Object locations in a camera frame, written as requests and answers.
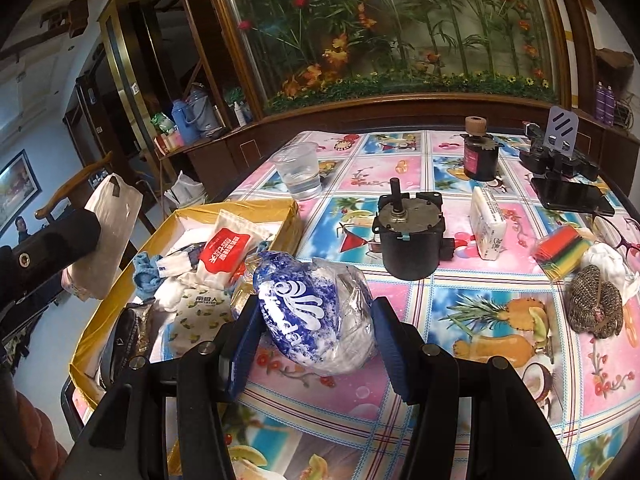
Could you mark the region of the lemon print tissue pack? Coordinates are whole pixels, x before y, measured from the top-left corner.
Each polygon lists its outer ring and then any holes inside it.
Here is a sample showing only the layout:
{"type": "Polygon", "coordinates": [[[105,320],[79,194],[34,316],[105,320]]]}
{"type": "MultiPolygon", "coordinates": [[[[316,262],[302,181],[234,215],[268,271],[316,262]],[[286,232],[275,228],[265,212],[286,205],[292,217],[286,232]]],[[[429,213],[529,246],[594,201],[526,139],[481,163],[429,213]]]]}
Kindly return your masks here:
{"type": "Polygon", "coordinates": [[[181,358],[203,341],[213,340],[232,320],[231,296],[214,288],[187,288],[163,334],[162,359],[181,358]]]}

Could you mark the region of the blue white plastic bag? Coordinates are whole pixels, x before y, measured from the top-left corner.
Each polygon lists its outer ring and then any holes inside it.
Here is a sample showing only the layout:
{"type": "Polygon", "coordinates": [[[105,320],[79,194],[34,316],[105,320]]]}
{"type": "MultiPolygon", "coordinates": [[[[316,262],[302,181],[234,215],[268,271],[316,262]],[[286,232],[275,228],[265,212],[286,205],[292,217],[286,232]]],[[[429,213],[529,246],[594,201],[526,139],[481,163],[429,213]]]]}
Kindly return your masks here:
{"type": "Polygon", "coordinates": [[[375,354],[373,297],[356,266],[261,252],[250,259],[250,272],[271,340],[290,361],[343,375],[375,354]]]}

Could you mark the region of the red silver wet wipes pouch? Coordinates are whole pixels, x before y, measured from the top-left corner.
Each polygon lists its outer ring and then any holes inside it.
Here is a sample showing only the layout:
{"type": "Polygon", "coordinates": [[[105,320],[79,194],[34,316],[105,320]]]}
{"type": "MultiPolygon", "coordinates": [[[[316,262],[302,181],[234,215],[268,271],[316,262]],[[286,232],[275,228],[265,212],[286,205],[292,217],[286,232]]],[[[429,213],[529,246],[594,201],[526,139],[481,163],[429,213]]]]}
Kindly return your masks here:
{"type": "Polygon", "coordinates": [[[247,254],[269,237],[269,231],[262,224],[225,209],[219,211],[214,235],[198,259],[196,282],[218,290],[227,288],[247,254]]]}

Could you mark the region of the pink white tissue pack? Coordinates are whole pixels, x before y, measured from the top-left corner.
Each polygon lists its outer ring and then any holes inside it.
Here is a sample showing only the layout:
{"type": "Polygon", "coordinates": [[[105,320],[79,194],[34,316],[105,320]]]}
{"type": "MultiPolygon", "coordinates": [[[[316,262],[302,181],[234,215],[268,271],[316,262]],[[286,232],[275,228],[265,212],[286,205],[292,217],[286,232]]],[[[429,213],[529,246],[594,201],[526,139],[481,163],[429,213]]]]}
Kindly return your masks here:
{"type": "Polygon", "coordinates": [[[158,259],[156,267],[160,278],[172,278],[173,276],[190,272],[193,268],[193,263],[188,252],[179,250],[158,259]]]}

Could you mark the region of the black gold snack packet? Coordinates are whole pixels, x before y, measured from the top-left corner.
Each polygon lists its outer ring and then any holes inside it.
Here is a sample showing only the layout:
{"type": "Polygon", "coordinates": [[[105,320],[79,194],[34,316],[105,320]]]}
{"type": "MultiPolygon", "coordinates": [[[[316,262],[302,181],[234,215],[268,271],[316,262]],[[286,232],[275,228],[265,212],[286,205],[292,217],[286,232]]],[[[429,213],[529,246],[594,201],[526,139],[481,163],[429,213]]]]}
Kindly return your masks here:
{"type": "Polygon", "coordinates": [[[104,390],[116,382],[135,356],[146,358],[150,352],[153,305],[126,304],[103,348],[96,380],[104,390]]]}

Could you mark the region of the white small tissue pack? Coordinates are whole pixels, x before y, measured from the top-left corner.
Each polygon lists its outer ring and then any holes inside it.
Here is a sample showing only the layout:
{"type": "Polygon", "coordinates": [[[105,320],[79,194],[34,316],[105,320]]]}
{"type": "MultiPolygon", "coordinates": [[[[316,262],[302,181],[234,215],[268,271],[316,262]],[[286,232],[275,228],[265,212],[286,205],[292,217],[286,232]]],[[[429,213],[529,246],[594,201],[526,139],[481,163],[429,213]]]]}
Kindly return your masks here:
{"type": "Polygon", "coordinates": [[[506,236],[506,219],[487,188],[473,188],[469,220],[480,258],[497,260],[506,236]]]}

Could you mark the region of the blue knitted cloth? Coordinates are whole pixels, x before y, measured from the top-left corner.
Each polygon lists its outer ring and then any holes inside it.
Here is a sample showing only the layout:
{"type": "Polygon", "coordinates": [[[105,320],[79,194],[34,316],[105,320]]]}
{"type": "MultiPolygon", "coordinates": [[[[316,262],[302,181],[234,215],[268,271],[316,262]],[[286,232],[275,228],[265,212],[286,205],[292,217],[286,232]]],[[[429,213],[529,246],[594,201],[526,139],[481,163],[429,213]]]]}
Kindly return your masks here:
{"type": "Polygon", "coordinates": [[[153,298],[157,289],[165,281],[160,276],[160,270],[158,270],[157,266],[161,258],[161,255],[149,256],[147,252],[139,252],[132,259],[134,264],[134,274],[132,274],[134,292],[142,301],[153,298]]]}

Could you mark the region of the framed painting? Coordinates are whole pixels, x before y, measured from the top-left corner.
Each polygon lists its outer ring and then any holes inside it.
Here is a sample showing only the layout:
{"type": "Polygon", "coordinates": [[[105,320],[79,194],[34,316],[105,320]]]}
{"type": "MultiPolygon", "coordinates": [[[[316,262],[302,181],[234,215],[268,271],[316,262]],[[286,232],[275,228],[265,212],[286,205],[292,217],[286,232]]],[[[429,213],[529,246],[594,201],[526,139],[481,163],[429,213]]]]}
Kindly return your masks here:
{"type": "Polygon", "coordinates": [[[0,174],[0,233],[4,234],[20,213],[41,193],[25,150],[6,163],[0,174]]]}

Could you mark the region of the colourful sticks pack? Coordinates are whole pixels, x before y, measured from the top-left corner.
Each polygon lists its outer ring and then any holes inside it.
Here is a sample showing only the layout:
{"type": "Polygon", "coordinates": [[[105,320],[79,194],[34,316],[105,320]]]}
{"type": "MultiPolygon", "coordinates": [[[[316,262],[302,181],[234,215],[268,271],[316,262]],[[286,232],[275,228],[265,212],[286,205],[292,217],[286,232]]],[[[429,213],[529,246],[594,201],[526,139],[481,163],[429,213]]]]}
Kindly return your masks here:
{"type": "Polygon", "coordinates": [[[589,247],[590,241],[574,226],[566,224],[542,238],[534,247],[532,257],[546,277],[557,282],[578,268],[589,247]]]}

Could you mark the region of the small dark motor with spool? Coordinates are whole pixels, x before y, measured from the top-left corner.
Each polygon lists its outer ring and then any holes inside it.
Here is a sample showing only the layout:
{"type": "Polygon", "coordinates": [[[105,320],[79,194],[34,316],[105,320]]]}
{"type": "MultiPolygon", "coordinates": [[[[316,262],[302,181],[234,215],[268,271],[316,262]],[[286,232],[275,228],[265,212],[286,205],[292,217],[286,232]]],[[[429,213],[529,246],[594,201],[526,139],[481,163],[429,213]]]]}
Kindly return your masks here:
{"type": "Polygon", "coordinates": [[[463,169],[475,181],[495,179],[498,167],[499,144],[487,132],[486,119],[480,116],[465,118],[463,169]]]}

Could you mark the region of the white cloth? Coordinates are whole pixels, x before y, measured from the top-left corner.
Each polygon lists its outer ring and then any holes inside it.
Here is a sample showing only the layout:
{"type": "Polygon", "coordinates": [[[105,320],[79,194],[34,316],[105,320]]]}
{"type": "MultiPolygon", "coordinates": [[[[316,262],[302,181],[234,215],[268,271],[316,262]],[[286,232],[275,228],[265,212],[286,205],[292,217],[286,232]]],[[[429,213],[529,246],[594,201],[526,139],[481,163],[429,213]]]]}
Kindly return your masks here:
{"type": "Polygon", "coordinates": [[[612,283],[626,304],[639,292],[639,272],[631,269],[625,258],[608,244],[592,244],[582,255],[580,267],[596,266],[601,278],[612,283]]]}

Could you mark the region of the black smartphone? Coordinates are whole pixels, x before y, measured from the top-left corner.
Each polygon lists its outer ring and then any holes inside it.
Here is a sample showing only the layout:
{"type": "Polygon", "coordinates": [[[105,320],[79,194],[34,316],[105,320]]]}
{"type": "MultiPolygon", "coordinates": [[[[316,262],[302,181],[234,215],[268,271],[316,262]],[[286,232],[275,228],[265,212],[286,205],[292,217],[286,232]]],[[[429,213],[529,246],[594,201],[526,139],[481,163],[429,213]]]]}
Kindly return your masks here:
{"type": "Polygon", "coordinates": [[[615,214],[613,206],[594,185],[546,178],[533,178],[530,184],[542,206],[548,210],[605,217],[615,214]]]}

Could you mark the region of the grey thermos jug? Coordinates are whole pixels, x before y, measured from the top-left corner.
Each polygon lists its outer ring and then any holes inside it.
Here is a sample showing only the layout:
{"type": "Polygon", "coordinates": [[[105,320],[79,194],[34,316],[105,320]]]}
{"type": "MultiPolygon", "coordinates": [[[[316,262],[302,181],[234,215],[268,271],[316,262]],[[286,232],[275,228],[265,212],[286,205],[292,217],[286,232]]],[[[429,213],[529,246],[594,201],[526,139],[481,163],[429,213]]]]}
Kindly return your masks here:
{"type": "Polygon", "coordinates": [[[190,106],[193,116],[192,124],[203,136],[214,136],[221,130],[222,125],[215,105],[202,86],[194,84],[191,87],[186,104],[190,106]]]}

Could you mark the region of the purple eyeglasses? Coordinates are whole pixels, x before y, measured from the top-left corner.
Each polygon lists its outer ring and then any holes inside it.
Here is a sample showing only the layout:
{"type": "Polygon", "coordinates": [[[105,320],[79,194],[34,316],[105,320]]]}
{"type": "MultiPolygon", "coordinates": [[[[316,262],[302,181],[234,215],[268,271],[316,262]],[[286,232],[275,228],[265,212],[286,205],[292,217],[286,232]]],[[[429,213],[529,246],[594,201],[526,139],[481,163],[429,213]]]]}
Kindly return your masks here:
{"type": "Polygon", "coordinates": [[[596,237],[631,261],[639,260],[639,222],[626,214],[605,217],[592,216],[592,230],[596,237]]]}

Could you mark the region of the purple bottles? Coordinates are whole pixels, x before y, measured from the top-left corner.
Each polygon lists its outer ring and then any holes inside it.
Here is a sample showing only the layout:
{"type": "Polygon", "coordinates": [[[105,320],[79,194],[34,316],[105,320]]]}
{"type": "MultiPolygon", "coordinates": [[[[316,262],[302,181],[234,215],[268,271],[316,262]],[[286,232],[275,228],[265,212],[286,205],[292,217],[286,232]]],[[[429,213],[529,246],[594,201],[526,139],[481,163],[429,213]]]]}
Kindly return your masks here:
{"type": "Polygon", "coordinates": [[[615,96],[610,87],[598,82],[596,93],[596,111],[594,117],[607,126],[614,125],[615,96]]]}

